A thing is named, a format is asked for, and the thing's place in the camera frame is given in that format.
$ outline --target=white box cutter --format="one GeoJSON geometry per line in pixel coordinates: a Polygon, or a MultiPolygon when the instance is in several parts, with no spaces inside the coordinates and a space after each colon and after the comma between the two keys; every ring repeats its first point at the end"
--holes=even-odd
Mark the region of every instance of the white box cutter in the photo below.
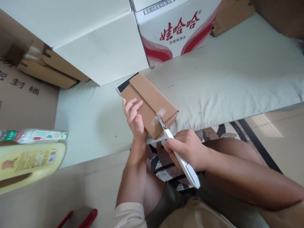
{"type": "MultiPolygon", "coordinates": [[[[164,133],[167,136],[167,138],[174,138],[173,135],[171,134],[171,131],[167,129],[167,127],[164,125],[163,121],[159,118],[159,122],[164,129],[164,133]]],[[[181,168],[183,169],[187,179],[189,180],[190,184],[195,187],[196,189],[199,189],[200,187],[200,181],[199,178],[197,177],[194,169],[192,166],[187,163],[177,152],[174,151],[174,154],[178,160],[178,162],[181,165],[181,168]]]]}

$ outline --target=yellow plastic bottle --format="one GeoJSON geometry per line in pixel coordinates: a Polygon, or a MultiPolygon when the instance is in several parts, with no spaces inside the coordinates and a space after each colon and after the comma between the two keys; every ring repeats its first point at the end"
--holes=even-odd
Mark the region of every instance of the yellow plastic bottle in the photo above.
{"type": "Polygon", "coordinates": [[[55,172],[64,157],[61,143],[0,147],[0,194],[23,187],[55,172]]]}

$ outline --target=brown cardboard box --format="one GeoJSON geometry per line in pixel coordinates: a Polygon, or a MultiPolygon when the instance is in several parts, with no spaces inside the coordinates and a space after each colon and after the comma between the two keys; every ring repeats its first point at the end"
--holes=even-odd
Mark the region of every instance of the brown cardboard box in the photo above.
{"type": "Polygon", "coordinates": [[[142,116],[143,124],[152,138],[157,139],[163,133],[157,115],[168,128],[176,120],[178,110],[142,74],[136,73],[120,86],[118,90],[127,102],[133,98],[137,98],[138,102],[143,100],[138,114],[142,116]]]}
{"type": "Polygon", "coordinates": [[[0,129],[54,129],[58,93],[0,56],[0,129]]]}
{"type": "Polygon", "coordinates": [[[248,18],[255,8],[250,0],[222,0],[211,34],[218,36],[248,18]]]}
{"type": "Polygon", "coordinates": [[[304,40],[303,0],[253,0],[257,12],[279,33],[304,40]]]}
{"type": "Polygon", "coordinates": [[[90,80],[85,74],[52,51],[39,39],[33,41],[18,64],[18,69],[48,83],[69,89],[77,80],[90,80]]]}

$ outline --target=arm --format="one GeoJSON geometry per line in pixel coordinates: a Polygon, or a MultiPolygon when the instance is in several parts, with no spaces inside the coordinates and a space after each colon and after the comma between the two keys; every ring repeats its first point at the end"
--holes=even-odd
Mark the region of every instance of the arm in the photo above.
{"type": "Polygon", "coordinates": [[[116,206],[126,202],[143,205],[147,169],[146,141],[134,139],[124,168],[116,206]]]}
{"type": "Polygon", "coordinates": [[[265,209],[280,210],[304,199],[304,188],[291,179],[252,161],[205,147],[192,130],[180,131],[175,139],[168,139],[165,149],[178,167],[173,150],[195,170],[205,170],[233,184],[235,192],[265,209]]]}
{"type": "Polygon", "coordinates": [[[147,169],[147,131],[143,126],[142,117],[137,114],[137,110],[143,104],[143,101],[133,105],[135,102],[136,98],[128,103],[123,99],[123,111],[133,132],[134,139],[122,174],[116,207],[126,202],[136,202],[143,205],[147,169]]]}
{"type": "Polygon", "coordinates": [[[288,177],[252,161],[208,149],[206,172],[235,186],[248,202],[276,211],[304,199],[304,188],[288,177]]]}

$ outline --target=barcode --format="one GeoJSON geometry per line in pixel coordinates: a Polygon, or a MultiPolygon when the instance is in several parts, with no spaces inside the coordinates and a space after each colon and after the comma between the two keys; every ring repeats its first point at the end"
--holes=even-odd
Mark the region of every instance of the barcode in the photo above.
{"type": "Polygon", "coordinates": [[[37,159],[36,165],[35,166],[39,166],[42,162],[43,159],[43,155],[40,155],[39,158],[37,159]]]}
{"type": "Polygon", "coordinates": [[[48,159],[48,162],[47,162],[47,163],[48,163],[48,164],[49,164],[49,163],[52,163],[54,160],[55,160],[55,156],[50,157],[50,158],[48,159]]]}
{"type": "Polygon", "coordinates": [[[166,6],[166,5],[168,5],[172,2],[175,2],[175,0],[165,0],[163,2],[158,3],[157,5],[154,5],[154,6],[150,7],[149,9],[144,10],[143,13],[146,15],[146,14],[151,13],[155,10],[158,10],[161,7],[164,7],[164,6],[166,6]]]}

